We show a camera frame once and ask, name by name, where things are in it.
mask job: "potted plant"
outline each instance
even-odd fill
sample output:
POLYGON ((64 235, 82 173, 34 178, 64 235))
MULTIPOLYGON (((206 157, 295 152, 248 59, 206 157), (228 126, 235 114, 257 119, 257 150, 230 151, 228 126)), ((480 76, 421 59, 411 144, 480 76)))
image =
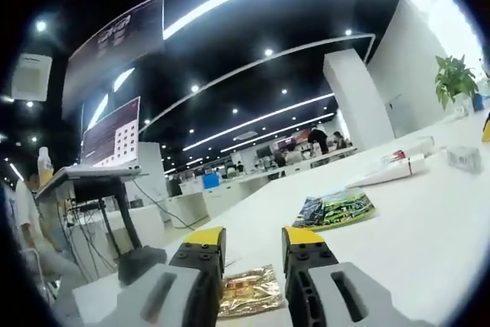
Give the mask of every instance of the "potted plant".
POLYGON ((446 109, 447 103, 457 100, 461 103, 464 99, 473 98, 478 92, 475 83, 475 75, 465 65, 465 56, 461 59, 455 57, 437 57, 439 72, 436 76, 436 95, 439 102, 446 109))

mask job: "person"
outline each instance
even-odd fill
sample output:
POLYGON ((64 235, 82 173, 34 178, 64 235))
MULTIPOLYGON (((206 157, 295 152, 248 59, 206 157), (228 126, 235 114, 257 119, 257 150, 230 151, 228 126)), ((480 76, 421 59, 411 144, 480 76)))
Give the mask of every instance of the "person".
POLYGON ((334 132, 334 137, 335 137, 335 141, 337 141, 337 148, 336 149, 346 149, 347 148, 347 143, 345 141, 345 138, 339 131, 334 132))
POLYGON ((243 172, 243 164, 241 161, 239 161, 237 164, 237 170, 238 170, 238 172, 243 172))
POLYGON ((295 150, 295 146, 288 147, 288 153, 286 155, 286 164, 292 165, 297 164, 303 160, 303 156, 301 156, 301 152, 295 150))
POLYGON ((318 126, 313 126, 312 131, 308 134, 308 143, 313 145, 313 143, 317 142, 324 155, 328 153, 327 138, 327 135, 318 126))
POLYGON ((273 155, 274 155, 274 161, 276 162, 279 168, 283 168, 284 166, 286 166, 286 159, 283 157, 281 151, 277 149, 276 151, 274 151, 273 155))
POLYGON ((22 250, 34 249, 38 252, 41 270, 44 274, 54 274, 61 278, 54 310, 67 317, 77 316, 77 306, 72 290, 85 282, 78 266, 64 258, 61 249, 47 231, 34 202, 33 192, 39 188, 38 174, 32 174, 24 182, 17 181, 15 187, 16 223, 22 250))

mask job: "white pillar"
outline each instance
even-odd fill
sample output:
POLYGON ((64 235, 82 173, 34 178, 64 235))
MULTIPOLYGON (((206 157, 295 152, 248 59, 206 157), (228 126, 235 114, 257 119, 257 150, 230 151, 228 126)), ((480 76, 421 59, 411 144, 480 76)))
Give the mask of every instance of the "white pillar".
POLYGON ((371 149, 394 139, 383 101, 354 49, 326 54, 323 74, 335 93, 354 146, 371 149))

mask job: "black ceiling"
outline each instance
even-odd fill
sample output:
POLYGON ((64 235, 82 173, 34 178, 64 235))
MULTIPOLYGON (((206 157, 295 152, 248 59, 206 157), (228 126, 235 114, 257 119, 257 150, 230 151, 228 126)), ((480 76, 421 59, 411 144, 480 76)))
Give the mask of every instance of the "black ceiling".
MULTIPOLYGON (((23 49, 54 57, 48 100, 36 103, 33 108, 27 108, 23 102, 0 104, 0 113, 9 117, 2 120, 0 129, 8 137, 0 143, 2 157, 9 156, 22 168, 28 162, 34 163, 37 147, 42 144, 50 148, 57 167, 75 160, 79 149, 80 117, 73 116, 68 122, 60 119, 67 57, 108 21, 142 1, 54 0, 46 4, 39 14, 47 20, 49 33, 35 35, 29 32, 23 49), (34 135, 39 137, 38 142, 29 141, 34 135), (22 146, 17 147, 16 142, 22 142, 22 146)), ((165 0, 165 25, 169 26, 205 1, 165 0)), ((355 34, 376 34, 376 47, 397 1, 233 0, 174 34, 165 42, 163 53, 137 61, 135 72, 116 93, 111 107, 134 96, 142 96, 140 116, 151 119, 188 95, 192 84, 203 86, 263 58, 266 48, 284 51, 342 36, 346 28, 355 34)), ((264 113, 331 92, 322 76, 323 55, 347 47, 353 47, 363 57, 368 41, 322 45, 246 70, 193 96, 151 125, 142 134, 142 139, 166 144, 164 156, 170 155, 178 167, 184 167, 189 155, 205 157, 207 149, 212 147, 211 153, 215 157, 219 149, 231 146, 232 138, 243 131, 260 132, 258 129, 262 126, 268 131, 280 129, 294 123, 292 116, 300 122, 334 112, 337 108, 334 100, 320 101, 220 137, 189 152, 181 151, 188 144, 264 113), (286 95, 281 94, 283 88, 288 90, 286 95), (328 106, 329 110, 323 110, 323 106, 328 106), (233 108, 238 108, 239 113, 232 114, 233 108), (194 134, 190 135, 189 129, 195 129, 194 134)), ((93 114, 104 93, 104 89, 93 91, 84 107, 86 116, 93 114)), ((10 170, 5 172, 14 178, 10 170)))

